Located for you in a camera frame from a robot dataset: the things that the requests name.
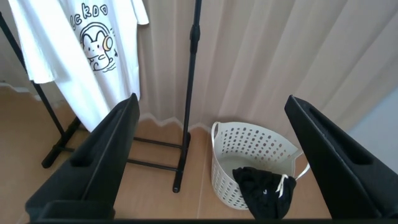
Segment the wooden floor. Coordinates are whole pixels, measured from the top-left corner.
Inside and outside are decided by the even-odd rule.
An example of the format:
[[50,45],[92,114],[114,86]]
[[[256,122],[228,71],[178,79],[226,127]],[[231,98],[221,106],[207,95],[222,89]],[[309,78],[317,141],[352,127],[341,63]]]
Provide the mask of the wooden floor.
[[[59,139],[42,102],[28,93],[0,88],[0,223],[26,223],[26,200],[69,156],[63,152],[55,164],[43,169],[42,159]],[[56,109],[63,127],[74,114],[67,105]],[[224,205],[214,194],[210,180],[210,135],[201,128],[191,131],[192,141],[180,193],[172,192],[174,172],[127,164],[114,208],[116,218],[252,218],[249,211]],[[77,147],[88,135],[78,131],[69,143]],[[136,136],[178,144],[182,138],[176,124],[158,127],[142,121]],[[176,166],[178,149],[134,142],[130,158]],[[298,159],[297,169],[306,160]],[[298,182],[285,218],[330,218],[312,172]]]

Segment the clothes rack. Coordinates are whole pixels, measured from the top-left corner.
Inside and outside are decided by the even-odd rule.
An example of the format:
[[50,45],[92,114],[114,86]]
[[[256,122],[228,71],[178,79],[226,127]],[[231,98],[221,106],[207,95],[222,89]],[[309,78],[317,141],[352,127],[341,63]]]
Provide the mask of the clothes rack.
[[[133,163],[133,164],[174,171],[175,178],[174,178],[174,183],[173,183],[173,192],[175,192],[175,193],[178,193],[181,188],[183,172],[184,172],[185,163],[187,160],[188,148],[189,148],[189,144],[190,144],[190,140],[191,140],[191,134],[188,132],[188,124],[189,124],[190,106],[191,106],[191,99],[192,99],[193,75],[194,75],[194,71],[195,71],[196,53],[198,50],[198,42],[200,39],[200,26],[199,26],[200,11],[201,11],[201,0],[196,0],[195,1],[195,12],[194,12],[194,16],[193,16],[193,25],[192,25],[192,28],[190,31],[190,60],[189,60],[189,68],[188,68],[187,95],[186,95],[186,99],[185,99],[182,144],[181,145],[171,144],[168,142],[155,141],[155,140],[151,140],[151,139],[134,137],[134,140],[136,140],[136,141],[146,142],[149,144],[158,144],[161,146],[168,146],[168,147],[174,147],[174,148],[180,149],[181,152],[180,152],[180,159],[178,162],[178,166],[177,167],[164,166],[164,165],[154,164],[154,163],[150,163],[150,162],[138,161],[135,159],[127,160],[128,162]],[[22,64],[25,72],[27,72],[25,63],[24,63],[22,50],[18,46],[18,43],[15,40],[13,34],[11,33],[1,12],[0,12],[0,26],[1,26],[1,29],[4,32],[4,35],[6,36],[8,42],[10,43],[13,51],[17,55],[18,60]],[[40,99],[43,101],[44,106],[46,107],[47,111],[49,112],[55,126],[57,127],[57,129],[61,135],[60,139],[51,148],[50,152],[47,154],[47,156],[42,161],[42,166],[44,168],[48,168],[54,163],[54,161],[56,160],[56,158],[62,151],[73,152],[75,150],[75,149],[67,147],[67,143],[71,139],[73,134],[79,129],[81,122],[76,117],[70,123],[67,130],[64,130],[62,128],[62,125],[60,124],[57,116],[55,115],[54,110],[52,109],[41,86],[39,84],[34,83],[33,81],[31,81],[31,82],[32,82],[33,87],[35,88],[36,92],[39,94]]]

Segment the black garment in basket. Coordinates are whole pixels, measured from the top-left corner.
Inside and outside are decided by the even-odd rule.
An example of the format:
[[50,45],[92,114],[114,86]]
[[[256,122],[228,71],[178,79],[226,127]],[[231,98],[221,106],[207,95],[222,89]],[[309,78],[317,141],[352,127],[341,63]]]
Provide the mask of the black garment in basket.
[[246,205],[254,218],[283,218],[289,211],[296,180],[293,177],[284,179],[283,194],[276,192],[282,175],[243,167],[232,171],[239,184]]

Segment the beige curtain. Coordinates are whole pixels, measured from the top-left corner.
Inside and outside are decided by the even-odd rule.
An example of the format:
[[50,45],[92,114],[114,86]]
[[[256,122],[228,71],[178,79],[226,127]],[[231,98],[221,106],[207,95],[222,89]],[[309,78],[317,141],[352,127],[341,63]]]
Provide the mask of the beige curtain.
[[[194,1],[144,4],[141,111],[183,121]],[[397,9],[396,0],[204,0],[190,125],[245,121],[297,143],[284,113],[293,94],[348,130],[398,85]]]

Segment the white t-shirt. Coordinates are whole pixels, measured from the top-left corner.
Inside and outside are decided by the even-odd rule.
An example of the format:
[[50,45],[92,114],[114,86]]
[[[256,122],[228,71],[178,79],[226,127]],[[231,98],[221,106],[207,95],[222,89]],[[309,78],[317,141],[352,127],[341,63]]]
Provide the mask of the white t-shirt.
[[137,24],[141,0],[9,0],[28,76],[55,81],[92,131],[120,101],[139,92]]

